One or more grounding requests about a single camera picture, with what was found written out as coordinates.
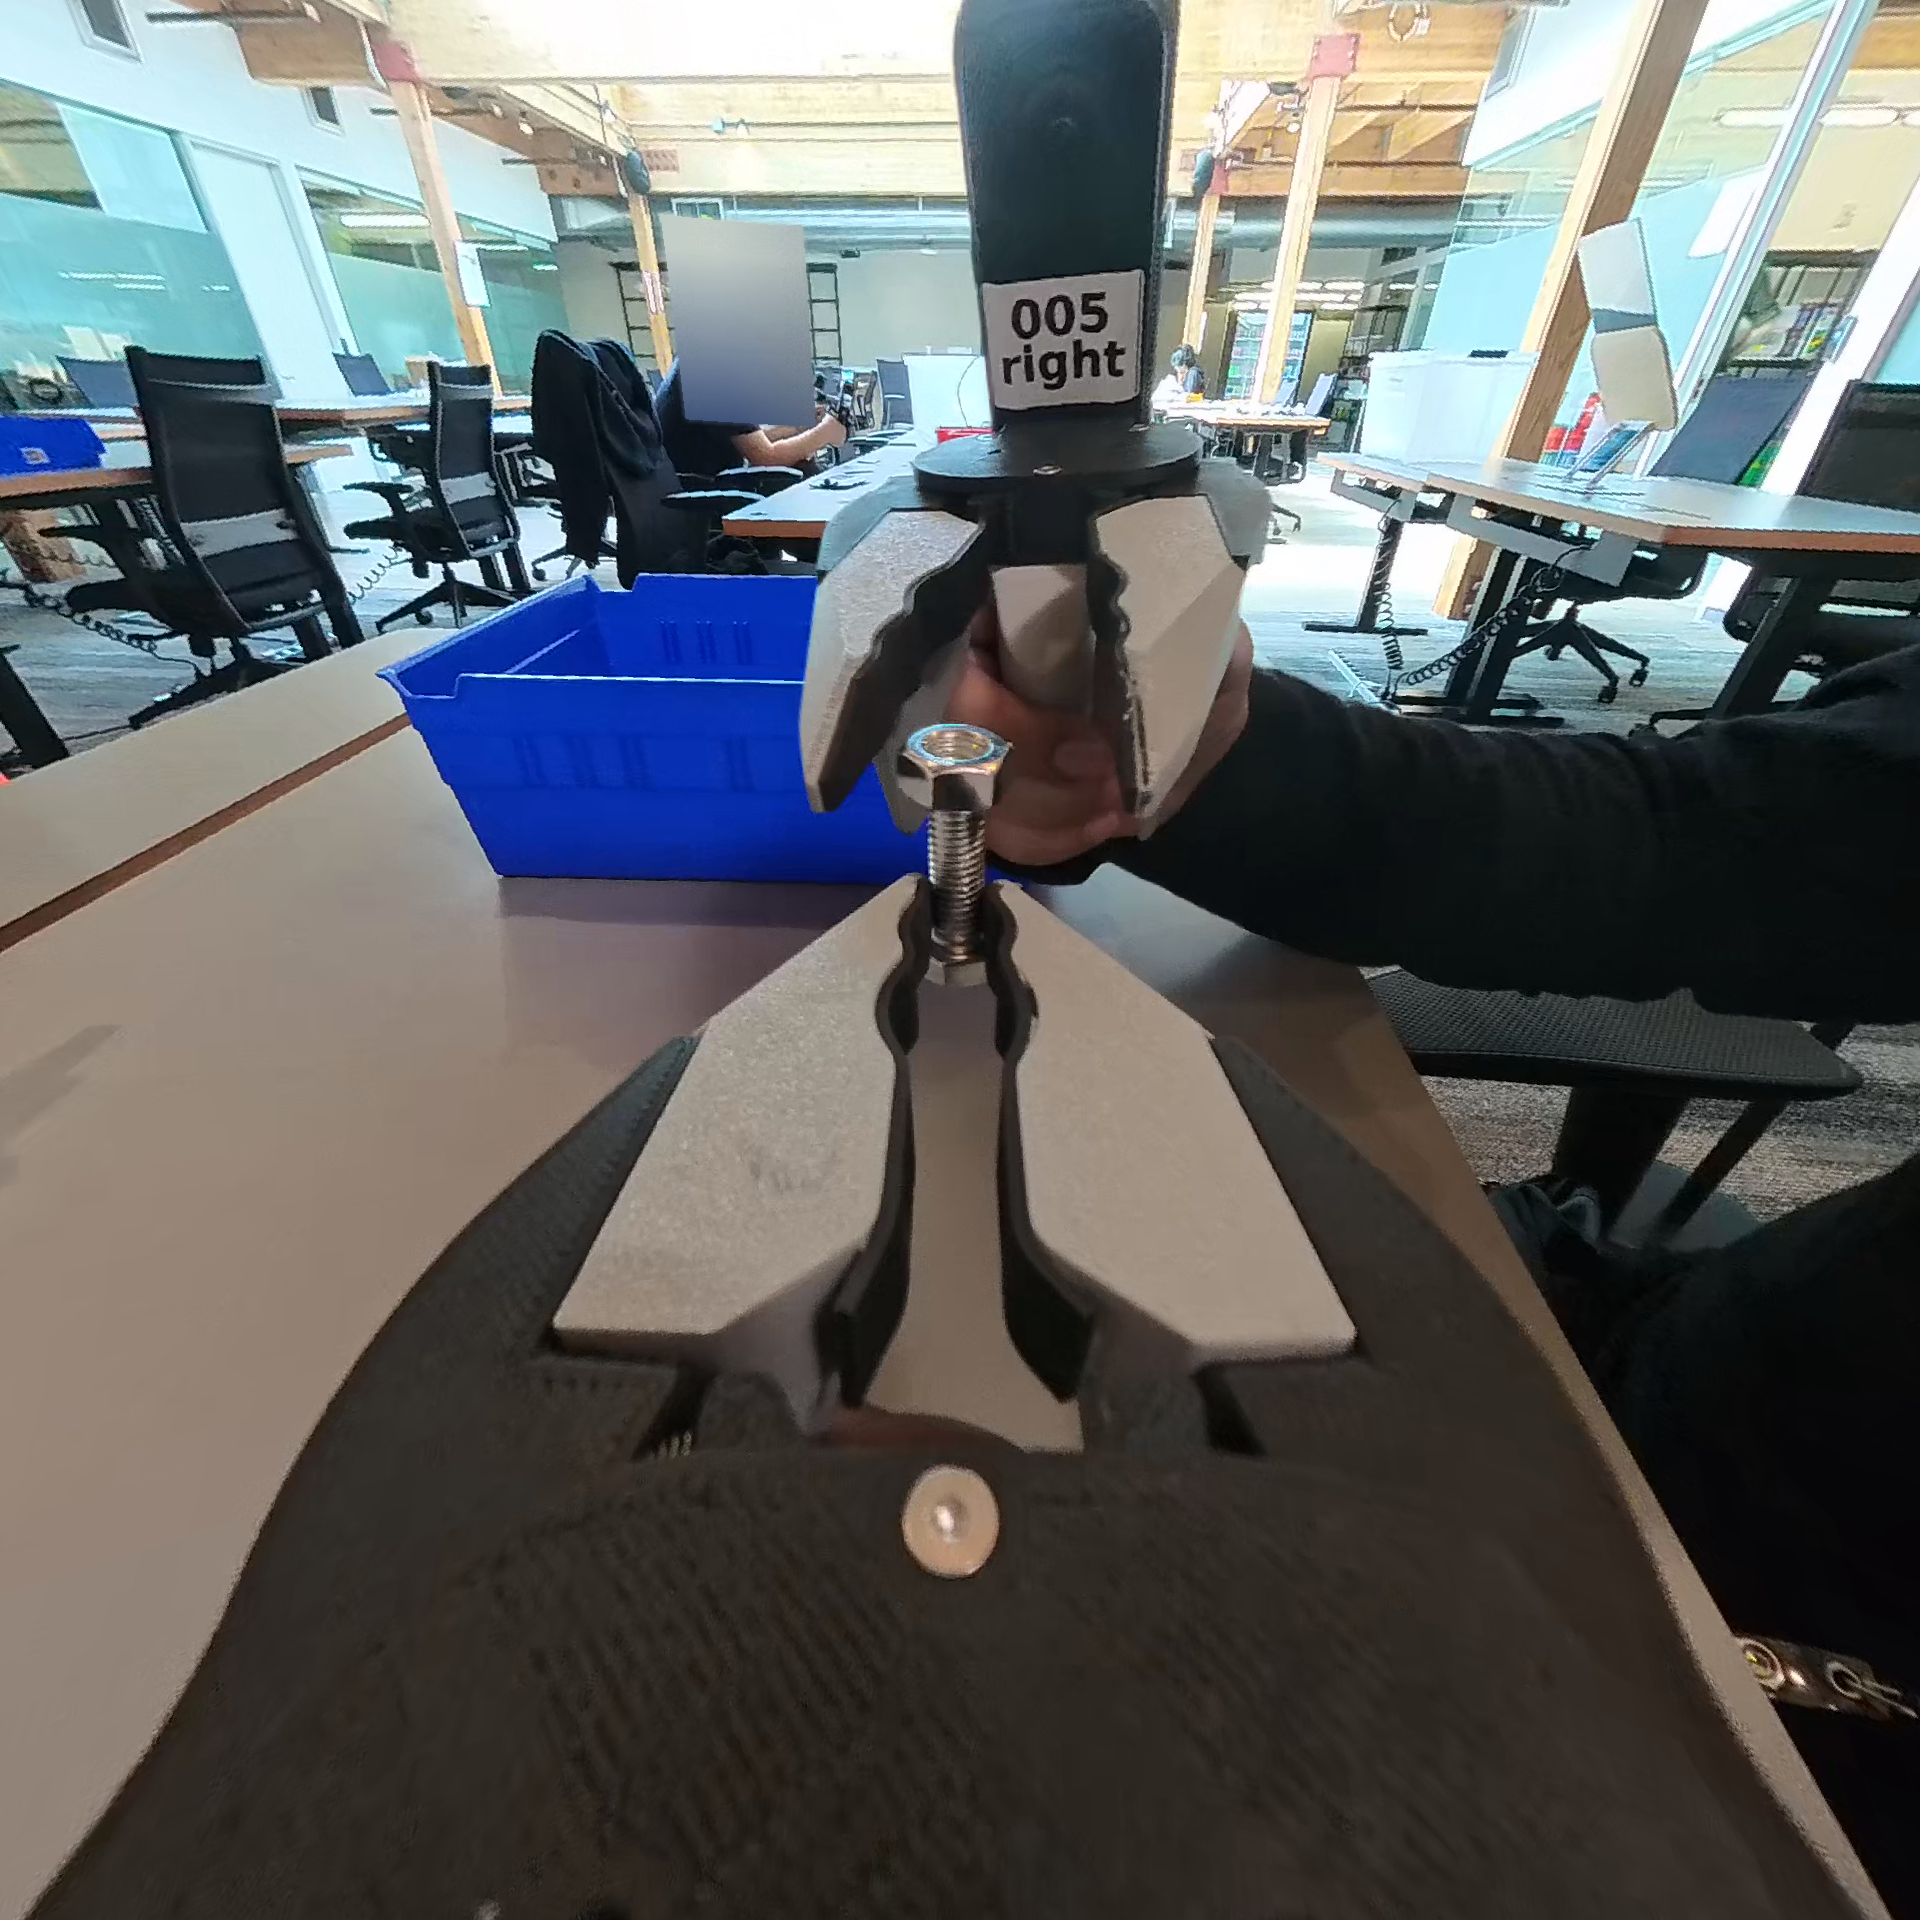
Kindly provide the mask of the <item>black jacket on chair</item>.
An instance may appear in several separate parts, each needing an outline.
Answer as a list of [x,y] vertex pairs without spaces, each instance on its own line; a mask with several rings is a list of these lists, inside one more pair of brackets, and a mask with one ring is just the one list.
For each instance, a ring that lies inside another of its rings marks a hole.
[[681,517],[666,499],[681,479],[638,362],[612,339],[538,335],[536,454],[554,472],[564,551],[588,569],[610,555],[620,586],[684,555]]

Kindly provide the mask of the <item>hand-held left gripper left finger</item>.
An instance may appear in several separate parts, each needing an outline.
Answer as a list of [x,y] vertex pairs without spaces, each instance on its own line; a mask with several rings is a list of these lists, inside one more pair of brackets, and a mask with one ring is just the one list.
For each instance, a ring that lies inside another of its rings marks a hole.
[[572,1353],[869,1397],[915,1208],[928,887],[896,880],[716,1014],[550,1322]]

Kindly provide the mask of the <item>wooden display board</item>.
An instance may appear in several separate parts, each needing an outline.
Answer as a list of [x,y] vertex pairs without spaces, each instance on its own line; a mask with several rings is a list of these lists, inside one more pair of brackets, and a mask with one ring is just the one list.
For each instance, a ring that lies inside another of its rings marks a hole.
[[1592,374],[1602,433],[1580,451],[1574,475],[1597,481],[1648,433],[1676,429],[1677,401],[1641,221],[1584,235],[1577,267],[1592,307]]

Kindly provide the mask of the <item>wooden edged office desk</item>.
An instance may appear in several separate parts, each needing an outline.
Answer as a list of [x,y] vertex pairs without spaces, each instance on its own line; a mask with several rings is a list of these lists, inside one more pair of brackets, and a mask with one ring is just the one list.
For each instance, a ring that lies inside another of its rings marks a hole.
[[1523,462],[1430,465],[1340,451],[1329,465],[1333,491],[1352,502],[1410,523],[1434,496],[1452,533],[1494,551],[1467,637],[1442,661],[1445,690],[1426,699],[1398,688],[1387,696],[1404,710],[1469,726],[1546,725],[1504,695],[1530,602],[1552,584],[1618,584],[1641,553],[1734,560],[1782,584],[1722,686],[1716,717],[1772,703],[1795,662],[1808,656],[1816,617],[1837,584],[1916,584],[1918,577],[1910,511],[1688,477],[1580,481],[1565,467]]
[[[275,414],[278,418],[281,440],[286,445],[291,463],[300,462],[316,462],[322,458],[325,451],[301,451],[296,454],[296,447],[301,445],[339,445],[345,440],[365,440],[387,437],[402,424],[425,424],[429,421],[429,405],[427,398],[416,392],[390,395],[387,399],[373,398],[347,398],[347,399],[278,399],[275,405]],[[27,471],[24,475],[11,475],[5,481],[5,497],[17,499],[20,506],[40,502],[46,504],[49,499],[59,499],[64,496],[77,496],[82,491],[96,491],[101,496],[120,494],[136,494],[146,489],[153,481],[153,462],[146,445],[146,424],[137,408],[122,406],[122,408],[52,408],[52,411],[11,411],[5,408],[3,421],[6,424],[25,424],[32,422],[41,426],[44,422],[59,422],[59,421],[85,421],[96,439],[106,445],[133,445],[136,451],[126,458],[107,462],[102,465],[102,477],[99,481],[85,481],[77,477],[80,467],[67,465],[41,465]]]
[[835,463],[782,491],[758,496],[753,504],[722,517],[722,535],[763,544],[820,542],[826,525],[857,499],[909,472],[915,458],[939,445],[938,432],[902,432],[883,439],[876,447],[857,451],[850,462]]

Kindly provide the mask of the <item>black mesh office chair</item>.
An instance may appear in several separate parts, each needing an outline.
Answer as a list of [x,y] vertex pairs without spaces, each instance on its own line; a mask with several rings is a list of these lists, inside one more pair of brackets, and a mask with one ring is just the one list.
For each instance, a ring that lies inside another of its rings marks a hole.
[[[1841,1055],[1853,1030],[1848,1022],[1715,1014],[1684,992],[1469,992],[1396,967],[1374,973],[1371,992],[1419,1073],[1565,1090],[1552,1176],[1592,1189],[1602,1226],[1648,1250],[1696,1239],[1700,1214],[1722,1225],[1722,1183],[1789,1105],[1864,1086],[1861,1069]],[[1698,1098],[1745,1105],[1691,1171],[1658,1171]]]

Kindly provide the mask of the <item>steel hex nut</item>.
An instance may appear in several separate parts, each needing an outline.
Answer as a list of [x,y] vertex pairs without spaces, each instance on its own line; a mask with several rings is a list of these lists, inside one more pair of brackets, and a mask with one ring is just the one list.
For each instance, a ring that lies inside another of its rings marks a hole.
[[896,755],[899,798],[912,808],[984,821],[993,813],[1013,745],[984,726],[939,721],[912,730]]

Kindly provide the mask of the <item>steel hex bolt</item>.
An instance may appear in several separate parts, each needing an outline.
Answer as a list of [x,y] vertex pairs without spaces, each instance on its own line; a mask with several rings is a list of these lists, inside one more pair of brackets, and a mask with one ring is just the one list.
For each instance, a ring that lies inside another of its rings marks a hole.
[[986,981],[980,905],[987,890],[987,818],[963,807],[928,816],[928,971],[952,986]]

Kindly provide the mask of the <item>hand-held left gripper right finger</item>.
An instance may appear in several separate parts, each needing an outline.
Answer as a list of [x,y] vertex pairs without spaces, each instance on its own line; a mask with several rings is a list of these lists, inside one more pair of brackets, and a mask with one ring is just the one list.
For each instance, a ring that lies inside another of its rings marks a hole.
[[1209,1030],[1001,882],[987,981],[1001,1311],[1045,1390],[1352,1353],[1354,1319]]

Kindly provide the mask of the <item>person's right hand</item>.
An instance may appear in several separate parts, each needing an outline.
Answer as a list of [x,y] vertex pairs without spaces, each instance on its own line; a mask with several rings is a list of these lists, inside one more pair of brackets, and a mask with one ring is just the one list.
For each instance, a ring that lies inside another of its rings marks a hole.
[[1230,838],[1234,803],[1257,793],[1285,714],[1281,674],[1262,672],[1249,630],[1240,630],[1202,736],[1169,798],[1197,824],[1164,818],[1148,834],[1123,803],[1108,738],[1086,714],[1043,707],[1001,680],[1001,627],[993,607],[966,626],[966,666],[952,688],[948,717],[1001,736],[1011,763],[987,821],[998,863],[1022,870],[1078,873],[1113,862],[1144,880],[1164,880],[1190,901],[1225,898],[1240,880],[1244,847]]

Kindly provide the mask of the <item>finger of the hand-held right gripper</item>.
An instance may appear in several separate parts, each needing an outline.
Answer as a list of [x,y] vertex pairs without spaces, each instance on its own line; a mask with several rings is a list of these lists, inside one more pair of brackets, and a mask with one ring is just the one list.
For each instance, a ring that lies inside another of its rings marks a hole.
[[800,767],[818,811],[876,769],[892,813],[928,813],[899,771],[941,721],[990,593],[995,538],[941,506],[850,506],[824,536],[800,695]]
[[1093,717],[1126,813],[1154,830],[1186,776],[1237,645],[1241,566],[1206,494],[1093,517]]

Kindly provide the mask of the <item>white storage box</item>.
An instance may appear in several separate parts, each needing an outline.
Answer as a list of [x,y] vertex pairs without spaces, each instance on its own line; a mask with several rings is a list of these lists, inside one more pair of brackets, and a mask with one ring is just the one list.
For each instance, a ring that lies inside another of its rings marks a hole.
[[1356,449],[1390,463],[1483,463],[1537,351],[1374,351]]

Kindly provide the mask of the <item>person's right forearm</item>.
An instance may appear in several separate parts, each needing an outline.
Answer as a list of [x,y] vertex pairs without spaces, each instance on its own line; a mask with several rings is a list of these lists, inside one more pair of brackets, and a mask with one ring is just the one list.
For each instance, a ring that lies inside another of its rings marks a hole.
[[1918,1019],[1918,654],[1688,734],[1488,730],[1254,672],[1240,739],[1108,854],[1301,953],[1477,992]]

